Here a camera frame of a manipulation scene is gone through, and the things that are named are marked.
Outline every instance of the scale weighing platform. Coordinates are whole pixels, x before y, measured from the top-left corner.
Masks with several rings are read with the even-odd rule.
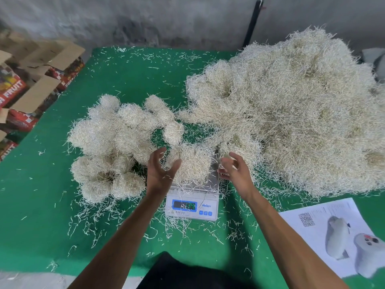
[[[212,172],[204,186],[187,186],[181,190],[172,185],[166,197],[165,214],[180,218],[215,221],[218,219],[219,175],[218,163],[211,165]]]

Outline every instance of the green tabletop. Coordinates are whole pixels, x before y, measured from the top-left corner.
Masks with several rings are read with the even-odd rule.
[[[186,76],[234,54],[137,47],[94,50],[67,91],[0,164],[0,269],[77,275],[131,213],[135,203],[126,200],[97,222],[92,215],[98,207],[79,224],[76,217],[83,208],[77,204],[77,183],[69,169],[80,151],[68,153],[66,138],[72,122],[84,117],[98,96],[117,95],[122,102],[141,105],[148,95],[156,94],[178,108],[187,102]],[[373,232],[385,239],[385,197],[379,195],[374,192],[353,198]],[[320,202],[334,199],[322,198]],[[316,203],[305,194],[274,197],[271,202],[279,211],[298,208],[298,203]],[[255,218],[234,192],[220,200],[215,223],[192,220],[166,225],[161,210],[155,217],[131,276],[143,276],[154,258],[168,251],[184,263],[223,269],[263,288],[287,288]],[[346,282],[351,288],[381,287],[385,270],[372,280],[354,276]]]

